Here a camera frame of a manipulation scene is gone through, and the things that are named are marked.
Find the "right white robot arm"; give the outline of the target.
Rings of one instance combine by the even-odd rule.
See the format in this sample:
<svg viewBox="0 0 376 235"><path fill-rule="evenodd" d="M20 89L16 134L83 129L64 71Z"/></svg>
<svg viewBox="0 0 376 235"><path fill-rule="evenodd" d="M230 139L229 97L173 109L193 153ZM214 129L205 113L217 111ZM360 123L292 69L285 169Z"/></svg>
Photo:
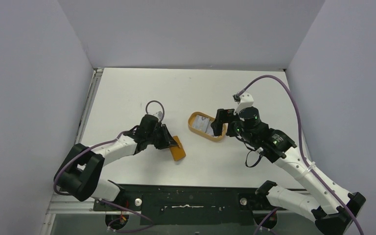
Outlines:
<svg viewBox="0 0 376 235"><path fill-rule="evenodd" d="M235 137L250 150L286 171L309 196L281 187L267 180L256 190L256 204L262 209L280 207L314 222L324 235L342 235L354 223L366 202L359 192L351 193L326 176L314 162L304 160L295 142L283 131L270 128L260 120L255 107L236 113L234 109L218 109L211 123L213 133Z"/></svg>

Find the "orange leather card holder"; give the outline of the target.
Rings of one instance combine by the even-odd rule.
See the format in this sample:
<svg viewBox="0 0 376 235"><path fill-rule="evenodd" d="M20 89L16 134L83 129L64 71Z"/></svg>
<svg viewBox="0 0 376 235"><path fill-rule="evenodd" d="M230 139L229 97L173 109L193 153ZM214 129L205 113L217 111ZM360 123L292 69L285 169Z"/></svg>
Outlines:
<svg viewBox="0 0 376 235"><path fill-rule="evenodd" d="M171 155L172 155L172 158L175 162L177 161L180 161L182 160L183 158L186 157L186 153L185 153L185 150L181 144L181 141L179 140L179 137L178 136L173 136L173 139L175 140L176 142L176 145L175 146L171 146L169 149L170 149L170 152L171 152Z"/></svg>

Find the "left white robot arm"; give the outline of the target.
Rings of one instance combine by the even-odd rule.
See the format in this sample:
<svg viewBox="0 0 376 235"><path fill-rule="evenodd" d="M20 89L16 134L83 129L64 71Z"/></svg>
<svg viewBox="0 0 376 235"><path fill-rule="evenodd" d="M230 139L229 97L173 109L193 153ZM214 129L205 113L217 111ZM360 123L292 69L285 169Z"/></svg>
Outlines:
<svg viewBox="0 0 376 235"><path fill-rule="evenodd" d="M77 143L54 176L54 192L71 195L78 201L102 199L111 209L120 210L125 205L121 187L111 180L102 179L102 170L112 162L139 154L149 145L158 150L180 147L167 126L157 116L149 114L141 119L140 124L120 132L113 140L93 146Z"/></svg>

